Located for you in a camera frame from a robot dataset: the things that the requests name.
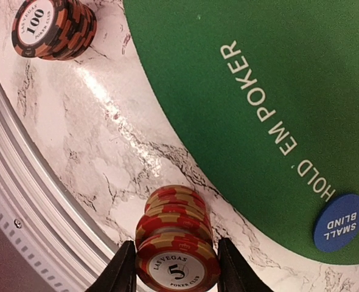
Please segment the black red 100 chip stack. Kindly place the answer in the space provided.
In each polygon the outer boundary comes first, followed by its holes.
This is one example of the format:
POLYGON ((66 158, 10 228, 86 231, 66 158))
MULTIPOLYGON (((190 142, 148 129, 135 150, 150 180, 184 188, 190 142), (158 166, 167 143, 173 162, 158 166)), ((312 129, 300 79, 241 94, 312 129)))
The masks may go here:
POLYGON ((80 1, 24 1, 11 37, 22 57, 67 61, 84 53, 96 32, 94 12, 80 1))

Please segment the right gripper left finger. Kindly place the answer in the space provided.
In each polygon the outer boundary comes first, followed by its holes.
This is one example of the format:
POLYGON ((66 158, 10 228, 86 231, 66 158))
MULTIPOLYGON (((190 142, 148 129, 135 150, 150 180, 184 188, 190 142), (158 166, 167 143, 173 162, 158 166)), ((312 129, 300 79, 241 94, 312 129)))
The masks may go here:
POLYGON ((86 292, 136 292, 135 261, 134 241, 127 240, 86 292))

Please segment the round green poker mat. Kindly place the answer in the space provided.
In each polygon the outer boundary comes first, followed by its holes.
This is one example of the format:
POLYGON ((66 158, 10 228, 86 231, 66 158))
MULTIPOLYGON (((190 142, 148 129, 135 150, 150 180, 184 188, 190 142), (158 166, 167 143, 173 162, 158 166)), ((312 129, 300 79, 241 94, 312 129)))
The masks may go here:
POLYGON ((322 252, 316 219, 359 195, 359 1, 125 1, 148 82, 202 172, 262 234, 322 252))

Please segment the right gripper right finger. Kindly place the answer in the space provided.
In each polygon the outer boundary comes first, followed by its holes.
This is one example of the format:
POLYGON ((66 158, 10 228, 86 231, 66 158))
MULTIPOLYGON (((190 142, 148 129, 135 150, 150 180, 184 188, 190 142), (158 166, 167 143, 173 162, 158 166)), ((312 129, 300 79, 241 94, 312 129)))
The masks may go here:
POLYGON ((272 292, 229 238, 219 239, 218 259, 221 269, 219 292, 272 292))

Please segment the red yellow 5 chip stack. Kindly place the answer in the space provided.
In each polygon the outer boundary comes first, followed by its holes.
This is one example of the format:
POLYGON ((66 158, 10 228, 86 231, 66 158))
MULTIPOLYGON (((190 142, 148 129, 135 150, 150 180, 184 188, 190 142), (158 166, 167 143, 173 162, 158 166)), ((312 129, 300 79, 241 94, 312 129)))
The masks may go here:
POLYGON ((209 291, 220 276, 207 204, 186 186, 152 192, 135 245, 136 272, 154 291, 209 291))

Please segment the blue small blind button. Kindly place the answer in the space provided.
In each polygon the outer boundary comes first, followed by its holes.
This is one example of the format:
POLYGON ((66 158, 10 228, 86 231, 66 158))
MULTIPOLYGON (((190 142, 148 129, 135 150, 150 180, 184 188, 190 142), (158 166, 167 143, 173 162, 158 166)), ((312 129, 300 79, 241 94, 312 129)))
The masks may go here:
POLYGON ((359 195, 341 195, 320 213, 313 228, 313 241, 322 252, 336 252, 359 233, 359 195))

